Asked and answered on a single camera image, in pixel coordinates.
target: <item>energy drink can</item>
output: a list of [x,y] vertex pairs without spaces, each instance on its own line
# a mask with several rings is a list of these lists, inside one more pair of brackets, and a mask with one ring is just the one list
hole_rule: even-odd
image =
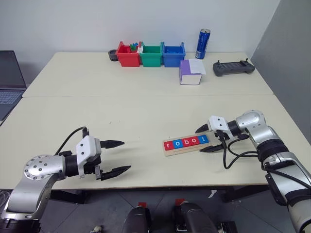
[[203,59],[205,57],[206,47],[210,36],[209,29],[201,29],[199,34],[198,47],[196,48],[195,57]]

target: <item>gray wall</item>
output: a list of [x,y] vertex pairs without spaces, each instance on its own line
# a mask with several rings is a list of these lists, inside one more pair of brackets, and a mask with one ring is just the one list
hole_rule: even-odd
[[311,1],[281,0],[251,60],[311,143]]

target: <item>small toy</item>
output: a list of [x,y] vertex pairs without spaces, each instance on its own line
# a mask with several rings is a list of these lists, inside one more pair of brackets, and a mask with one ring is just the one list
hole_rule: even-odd
[[163,141],[165,156],[200,150],[211,145],[205,133],[197,133],[190,136],[174,138],[169,141]]
[[131,51],[136,51],[137,50],[137,46],[138,46],[138,43],[130,44]]

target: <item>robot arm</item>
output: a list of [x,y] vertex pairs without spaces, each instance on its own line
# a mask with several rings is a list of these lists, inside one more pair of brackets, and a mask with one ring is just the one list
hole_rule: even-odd
[[224,150],[226,140],[247,134],[256,148],[262,169],[268,173],[266,179],[275,201],[287,205],[296,232],[311,232],[311,175],[266,124],[262,112],[251,110],[231,122],[226,122],[223,117],[211,116],[196,133],[206,130],[216,132]]
[[101,148],[112,148],[124,143],[113,140],[99,141],[88,134],[86,127],[83,127],[83,130],[83,139],[76,145],[76,155],[72,155],[71,151],[59,153],[59,150],[54,156],[40,155],[26,163],[22,179],[11,193],[1,215],[1,233],[39,232],[39,219],[56,181],[76,175],[83,178],[85,174],[91,173],[95,173],[97,180],[106,180],[122,174],[131,167],[123,166],[103,173],[99,167]]

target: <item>laptop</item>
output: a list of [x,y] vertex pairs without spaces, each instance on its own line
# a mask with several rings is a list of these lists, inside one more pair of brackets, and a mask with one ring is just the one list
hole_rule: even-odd
[[0,121],[17,105],[25,90],[14,51],[0,51]]

